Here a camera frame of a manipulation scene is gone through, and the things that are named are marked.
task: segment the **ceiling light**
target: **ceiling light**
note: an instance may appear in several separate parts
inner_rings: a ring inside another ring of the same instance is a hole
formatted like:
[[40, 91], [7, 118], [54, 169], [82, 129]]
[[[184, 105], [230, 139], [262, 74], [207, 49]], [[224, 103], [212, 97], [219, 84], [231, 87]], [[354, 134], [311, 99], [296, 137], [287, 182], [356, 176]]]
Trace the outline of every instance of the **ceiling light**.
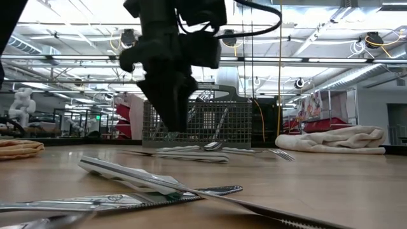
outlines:
[[58, 97], [61, 97], [61, 98], [63, 98], [63, 99], [71, 99], [70, 97], [68, 97], [68, 96], [66, 96], [66, 95], [62, 95], [62, 94], [60, 94], [60, 93], [54, 93], [54, 95], [56, 95], [56, 96], [58, 96]]
[[56, 60], [109, 60], [109, 56], [86, 56], [86, 55], [77, 55], [77, 56], [68, 56], [68, 55], [54, 55], [52, 58]]
[[334, 62], [334, 63], [363, 63], [366, 62], [367, 59], [309, 59], [309, 62]]
[[27, 86], [30, 86], [30, 87], [34, 87], [34, 88], [39, 88], [39, 89], [48, 89], [48, 88], [50, 88], [49, 86], [44, 85], [42, 83], [21, 83], [21, 84], [24, 84], [24, 85], [27, 85]]
[[116, 91], [84, 91], [83, 93], [85, 94], [90, 94], [90, 93], [115, 93]]
[[[246, 57], [245, 61], [263, 61], [263, 62], [278, 62], [279, 58], [270, 58], [270, 57]], [[302, 58], [281, 58], [282, 62], [301, 62]]]
[[236, 61], [237, 57], [221, 57], [221, 61]]
[[46, 57], [44, 55], [2, 55], [2, 59], [10, 60], [44, 60]]
[[65, 112], [64, 115], [65, 115], [65, 116], [70, 116], [70, 115], [72, 115], [72, 116], [79, 116], [80, 114], [74, 114], [74, 113]]
[[382, 63], [382, 64], [386, 64], [386, 63], [391, 63], [391, 64], [407, 64], [407, 60], [406, 59], [401, 59], [401, 60], [397, 60], [397, 59], [375, 59], [373, 60], [373, 63]]
[[90, 100], [90, 99], [76, 99], [75, 98], [74, 100], [79, 101], [79, 102], [84, 102], [84, 103], [90, 103], [90, 104], [96, 103], [95, 101]]
[[80, 91], [49, 91], [50, 93], [81, 93]]
[[407, 6], [407, 3], [383, 3], [384, 6]]
[[33, 93], [45, 93], [45, 91], [41, 91], [41, 90], [33, 90]]

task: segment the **wooden table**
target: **wooden table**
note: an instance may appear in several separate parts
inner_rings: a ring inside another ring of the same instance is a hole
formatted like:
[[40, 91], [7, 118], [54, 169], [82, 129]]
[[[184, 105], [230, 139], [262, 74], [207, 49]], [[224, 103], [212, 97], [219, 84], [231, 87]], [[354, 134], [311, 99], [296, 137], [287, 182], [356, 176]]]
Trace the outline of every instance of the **wooden table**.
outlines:
[[[88, 175], [81, 155], [155, 174], [174, 176], [191, 188], [242, 185], [229, 195], [304, 216], [356, 228], [405, 228], [407, 157], [295, 153], [286, 162], [262, 153], [232, 155], [228, 164], [186, 162], [117, 153], [137, 146], [47, 147], [37, 158], [0, 162], [0, 199], [5, 202], [84, 197], [132, 190]], [[50, 213], [0, 214], [0, 226]], [[272, 222], [227, 205], [199, 200], [175, 206], [95, 218], [82, 228], [274, 228]]]

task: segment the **black cable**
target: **black cable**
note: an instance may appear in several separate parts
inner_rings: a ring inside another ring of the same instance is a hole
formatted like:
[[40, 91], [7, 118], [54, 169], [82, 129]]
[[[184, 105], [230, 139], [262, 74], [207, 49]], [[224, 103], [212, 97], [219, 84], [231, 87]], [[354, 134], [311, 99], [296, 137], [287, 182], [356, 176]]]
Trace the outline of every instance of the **black cable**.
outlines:
[[261, 35], [261, 34], [266, 34], [267, 32], [272, 32], [272, 31], [278, 29], [280, 27], [280, 25], [282, 24], [282, 14], [281, 14], [281, 12], [279, 10], [277, 10], [275, 8], [272, 8], [272, 7], [269, 7], [269, 6], [263, 6], [263, 5], [257, 4], [257, 3], [252, 3], [252, 2], [249, 2], [249, 1], [246, 1], [246, 0], [234, 0], [234, 1], [237, 2], [237, 3], [240, 3], [240, 4], [244, 5], [244, 6], [248, 6], [248, 7], [251, 7], [251, 8], [258, 9], [258, 10], [263, 10], [263, 11], [273, 13], [273, 14], [277, 15], [280, 18], [280, 20], [279, 20], [279, 22], [277, 22], [277, 24], [271, 26], [268, 29], [263, 29], [262, 31], [248, 32], [248, 33], [243, 32], [243, 33], [240, 33], [240, 34], [223, 34], [223, 35], [216, 36], [216, 38], [218, 38], [218, 39], [241, 38], [241, 37], [245, 37], [245, 36], [257, 36], [257, 35]]

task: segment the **orange cable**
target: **orange cable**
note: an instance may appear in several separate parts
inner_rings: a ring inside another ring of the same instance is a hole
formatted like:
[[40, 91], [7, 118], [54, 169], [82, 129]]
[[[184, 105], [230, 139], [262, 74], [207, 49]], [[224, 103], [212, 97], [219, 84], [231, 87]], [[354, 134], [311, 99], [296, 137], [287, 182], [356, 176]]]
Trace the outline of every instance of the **orange cable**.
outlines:
[[265, 137], [265, 119], [263, 118], [263, 112], [261, 111], [260, 105], [257, 103], [257, 101], [253, 98], [253, 101], [256, 103], [256, 105], [259, 107], [260, 110], [260, 116], [261, 116], [261, 124], [263, 125], [263, 142], [266, 142], [266, 137]]

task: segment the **pipe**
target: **pipe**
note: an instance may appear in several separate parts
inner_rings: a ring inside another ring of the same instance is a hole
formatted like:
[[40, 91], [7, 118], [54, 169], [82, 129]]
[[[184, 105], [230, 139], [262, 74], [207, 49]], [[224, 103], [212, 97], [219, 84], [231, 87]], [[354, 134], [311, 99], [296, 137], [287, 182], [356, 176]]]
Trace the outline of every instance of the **pipe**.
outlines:
[[[391, 50], [390, 55], [395, 59], [407, 59], [407, 44], [400, 45]], [[386, 54], [382, 54], [379, 58], [385, 58]], [[327, 82], [319, 85], [315, 90], [307, 90], [305, 93], [314, 93], [320, 90], [343, 90], [351, 85], [355, 85], [369, 78], [381, 75], [388, 71], [386, 64], [370, 64], [360, 69], [351, 69], [337, 76], [334, 76]], [[292, 101], [297, 101], [301, 97], [293, 97]]]

